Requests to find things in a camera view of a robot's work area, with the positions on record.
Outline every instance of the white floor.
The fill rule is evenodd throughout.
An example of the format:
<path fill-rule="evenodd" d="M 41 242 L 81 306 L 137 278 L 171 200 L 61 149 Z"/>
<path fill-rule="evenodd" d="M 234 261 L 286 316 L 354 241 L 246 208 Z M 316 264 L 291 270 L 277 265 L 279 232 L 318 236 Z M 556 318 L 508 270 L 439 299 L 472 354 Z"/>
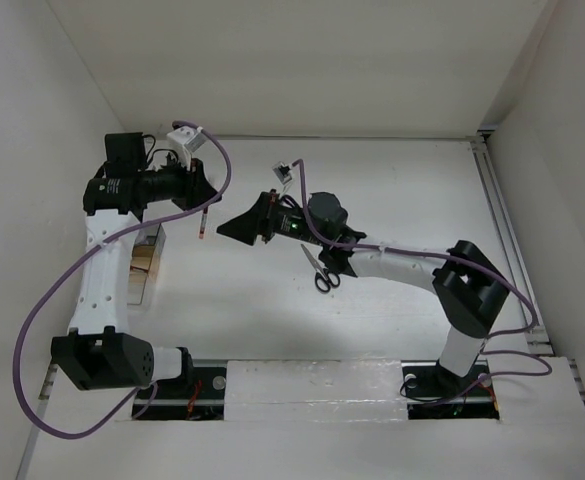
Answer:
<path fill-rule="evenodd" d="M 337 194 L 350 212 L 348 223 L 353 228 L 410 246 L 449 247 L 460 238 L 472 240 L 506 271 L 468 143 L 233 140 L 224 144 L 234 160 L 233 184 L 224 202 L 211 209 L 205 240 L 197 238 L 199 217 L 166 226 L 158 290 L 150 310 L 131 322 L 136 336 L 156 345 L 187 346 L 195 358 L 354 359 L 368 368 L 374 357 L 438 357 L 448 324 L 434 296 L 396 283 L 347 277 L 341 288 L 320 295 L 297 243 L 275 238 L 265 246 L 247 247 L 214 234 L 216 225 L 247 210 L 262 190 L 276 186 L 270 171 L 274 163 L 298 157 L 307 160 L 310 191 Z M 220 185 L 221 162 L 208 161 L 212 158 L 208 152 L 201 157 Z M 150 214 L 173 211 L 165 205 Z M 508 301 L 496 328 L 520 326 L 522 321 L 518 305 Z M 526 348 L 522 336 L 498 343 Z M 406 421 L 397 396 L 392 408 L 384 410 L 383 421 L 352 423 L 343 421 L 342 412 L 323 410 L 317 415 L 311 409 L 315 395 L 311 389 L 305 396 L 296 392 L 289 400 L 299 403 L 299 410 L 287 408 L 287 397 L 277 396 L 288 388 L 285 368 L 263 369 L 262 377 L 252 370 L 248 378 L 241 372 L 260 364 L 233 365 L 228 391 L 235 399 L 255 400 L 234 409 L 232 421 L 131 422 L 129 409 L 124 409 L 113 423 L 81 441 L 41 435 L 28 478 L 70 480 L 84 479 L 86 474 L 126 480 L 150 475 L 251 480 L 585 478 L 585 408 L 561 359 L 553 361 L 556 371 L 550 377 L 495 384 L 500 422 Z M 318 365 L 331 376 L 345 368 Z M 354 374 L 337 378 L 359 378 L 354 365 L 345 370 Z M 503 357 L 491 359 L 490 368 L 537 366 Z M 372 368 L 370 375 L 382 382 L 394 378 L 396 368 Z M 291 384 L 298 381 L 294 374 L 289 379 Z M 338 391 L 347 396 L 356 390 L 352 400 L 357 401 L 366 398 L 365 388 L 372 395 L 379 385 L 368 381 L 356 387 Z M 384 383 L 382 393 L 374 394 L 392 401 L 387 387 Z M 79 393 L 60 374 L 46 419 L 78 431 L 102 416 L 121 395 L 119 391 Z M 304 408 L 313 412 L 307 419 L 298 414 Z M 284 410 L 287 416 L 280 415 Z M 393 421 L 385 421 L 388 415 L 394 416 Z M 351 418 L 376 420 L 360 409 L 354 417 L 347 416 Z"/>

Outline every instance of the orange marker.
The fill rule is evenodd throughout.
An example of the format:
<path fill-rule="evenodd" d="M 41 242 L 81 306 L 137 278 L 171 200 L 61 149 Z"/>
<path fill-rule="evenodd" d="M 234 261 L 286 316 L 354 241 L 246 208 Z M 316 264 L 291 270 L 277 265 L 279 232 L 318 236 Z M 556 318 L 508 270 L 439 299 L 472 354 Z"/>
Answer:
<path fill-rule="evenodd" d="M 201 227 L 199 228 L 199 238 L 203 240 L 205 235 L 205 224 L 208 222 L 208 209 L 203 209 L 203 215 L 201 215 Z"/>

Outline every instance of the black scissors handle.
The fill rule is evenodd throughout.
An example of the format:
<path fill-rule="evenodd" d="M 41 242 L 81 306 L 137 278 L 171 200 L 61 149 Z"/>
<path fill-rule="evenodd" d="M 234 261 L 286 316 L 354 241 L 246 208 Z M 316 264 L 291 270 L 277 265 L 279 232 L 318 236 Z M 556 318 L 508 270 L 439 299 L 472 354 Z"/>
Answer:
<path fill-rule="evenodd" d="M 324 268 L 323 275 L 319 272 L 314 275 L 314 285 L 319 292 L 328 293 L 333 288 L 338 288 L 341 285 L 341 277 Z"/>

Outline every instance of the scissors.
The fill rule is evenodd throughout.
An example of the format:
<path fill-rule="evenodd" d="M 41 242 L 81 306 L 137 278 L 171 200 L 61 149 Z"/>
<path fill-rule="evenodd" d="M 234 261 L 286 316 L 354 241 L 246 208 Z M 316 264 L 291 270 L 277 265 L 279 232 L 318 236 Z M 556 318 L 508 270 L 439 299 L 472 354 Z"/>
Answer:
<path fill-rule="evenodd" d="M 314 286 L 316 289 L 321 293 L 328 293 L 333 288 L 338 288 L 339 285 L 341 285 L 341 278 L 339 275 L 323 267 L 319 261 L 312 256 L 305 245 L 301 245 L 301 248 L 310 261 L 310 264 L 316 270 L 316 273 L 314 274 Z"/>

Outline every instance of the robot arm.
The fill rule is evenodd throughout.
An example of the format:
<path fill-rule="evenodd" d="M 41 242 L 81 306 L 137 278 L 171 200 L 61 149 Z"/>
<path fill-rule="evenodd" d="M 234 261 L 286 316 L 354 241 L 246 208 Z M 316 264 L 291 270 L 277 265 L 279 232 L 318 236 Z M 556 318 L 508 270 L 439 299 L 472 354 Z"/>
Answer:
<path fill-rule="evenodd" d="M 196 139 L 198 133 L 179 129 Z M 187 386 L 192 358 L 185 348 L 164 348 L 131 335 L 127 285 L 132 248 L 138 232 L 108 243 L 107 238 L 138 225 L 148 203 L 171 200 L 182 210 L 201 205 L 217 192 L 205 178 L 200 160 L 179 154 L 158 171 L 146 170 L 140 133 L 107 135 L 105 178 L 88 182 L 83 207 L 87 214 L 87 250 L 103 251 L 84 266 L 81 290 L 65 336 L 54 337 L 52 361 L 80 390 L 146 387 L 175 379 Z"/>
<path fill-rule="evenodd" d="M 312 234 L 301 207 L 274 190 L 262 192 L 250 210 L 219 226 L 217 232 L 247 245 L 254 245 L 258 236 L 267 243 L 275 234 L 313 243 L 323 247 L 319 260 L 333 273 L 385 278 L 433 293 L 451 324 L 437 362 L 437 377 L 447 390 L 456 390 L 474 365 L 508 296 L 507 289 L 481 272 L 454 261 L 390 253 L 383 247 L 401 247 L 371 240 L 364 232 L 348 227 L 348 212 L 331 193 L 312 194 L 308 209 L 314 226 L 323 237 L 353 248 L 358 243 L 381 247 L 353 250 L 322 243 Z M 459 241 L 447 254 L 499 273 L 471 242 Z"/>

